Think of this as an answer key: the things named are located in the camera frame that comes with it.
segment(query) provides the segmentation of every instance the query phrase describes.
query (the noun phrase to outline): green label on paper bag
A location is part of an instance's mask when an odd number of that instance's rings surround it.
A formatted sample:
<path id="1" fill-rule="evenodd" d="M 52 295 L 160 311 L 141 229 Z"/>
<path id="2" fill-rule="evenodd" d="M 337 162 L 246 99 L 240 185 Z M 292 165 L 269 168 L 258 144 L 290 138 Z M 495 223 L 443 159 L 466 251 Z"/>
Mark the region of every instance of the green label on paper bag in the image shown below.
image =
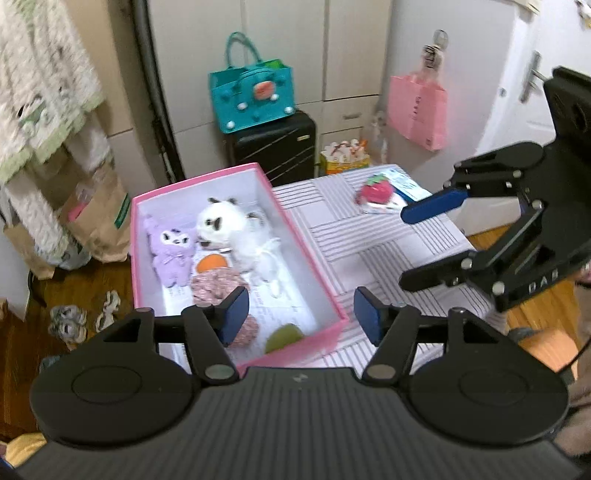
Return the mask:
<path id="1" fill-rule="evenodd" d="M 129 205 L 131 205 L 131 200 L 129 199 L 129 195 L 125 195 L 123 202 L 121 203 L 121 208 L 119 210 L 119 215 L 115 219 L 115 226 L 117 230 L 121 228 L 123 222 L 125 221 L 125 217 L 127 217 L 127 212 L 129 212 Z"/>

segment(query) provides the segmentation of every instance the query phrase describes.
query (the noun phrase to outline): drawer handle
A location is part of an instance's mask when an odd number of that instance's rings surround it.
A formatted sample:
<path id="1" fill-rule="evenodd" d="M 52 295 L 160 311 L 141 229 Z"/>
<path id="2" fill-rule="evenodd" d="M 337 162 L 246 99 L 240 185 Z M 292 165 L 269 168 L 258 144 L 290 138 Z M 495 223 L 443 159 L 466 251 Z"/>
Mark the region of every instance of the drawer handle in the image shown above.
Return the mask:
<path id="1" fill-rule="evenodd" d="M 343 115 L 343 120 L 354 120 L 361 116 L 361 112 L 351 113 L 350 115 Z"/>

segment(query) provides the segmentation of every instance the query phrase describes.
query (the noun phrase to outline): green round object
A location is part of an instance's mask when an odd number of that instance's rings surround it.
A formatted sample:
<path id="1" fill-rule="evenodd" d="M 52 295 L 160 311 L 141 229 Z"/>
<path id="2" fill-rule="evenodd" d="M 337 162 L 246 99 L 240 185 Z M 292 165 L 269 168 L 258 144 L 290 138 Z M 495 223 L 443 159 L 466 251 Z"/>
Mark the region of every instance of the green round object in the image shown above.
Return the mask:
<path id="1" fill-rule="evenodd" d="M 281 350 L 292 343 L 296 343 L 298 340 L 302 340 L 304 337 L 305 335 L 296 325 L 293 323 L 288 323 L 287 325 L 275 330 L 275 332 L 273 332 L 267 339 L 265 353 Z"/>

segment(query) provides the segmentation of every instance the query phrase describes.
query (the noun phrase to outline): purple plush toy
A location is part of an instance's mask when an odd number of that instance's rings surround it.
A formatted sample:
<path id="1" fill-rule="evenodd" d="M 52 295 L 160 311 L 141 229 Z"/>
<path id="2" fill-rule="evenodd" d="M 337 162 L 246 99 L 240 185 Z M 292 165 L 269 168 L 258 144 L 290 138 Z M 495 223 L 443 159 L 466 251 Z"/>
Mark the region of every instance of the purple plush toy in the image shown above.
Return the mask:
<path id="1" fill-rule="evenodd" d="M 144 220 L 150 238 L 150 250 L 154 255 L 152 265 L 165 287 L 175 283 L 185 287 L 191 280 L 196 233 L 192 229 L 181 230 L 158 223 L 153 217 Z"/>

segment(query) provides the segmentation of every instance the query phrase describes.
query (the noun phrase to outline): orange round object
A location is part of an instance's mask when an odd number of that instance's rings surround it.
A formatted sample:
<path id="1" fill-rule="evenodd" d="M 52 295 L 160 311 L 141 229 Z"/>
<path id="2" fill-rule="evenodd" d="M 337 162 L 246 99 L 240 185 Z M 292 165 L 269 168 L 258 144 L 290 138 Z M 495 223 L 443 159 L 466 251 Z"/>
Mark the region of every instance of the orange round object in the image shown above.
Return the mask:
<path id="1" fill-rule="evenodd" d="M 197 273 L 203 273 L 207 270 L 213 270 L 214 268 L 222 268 L 227 266 L 228 262 L 226 262 L 226 259 L 223 256 L 220 254 L 211 254 L 203 257 L 197 264 L 195 270 L 197 270 Z"/>

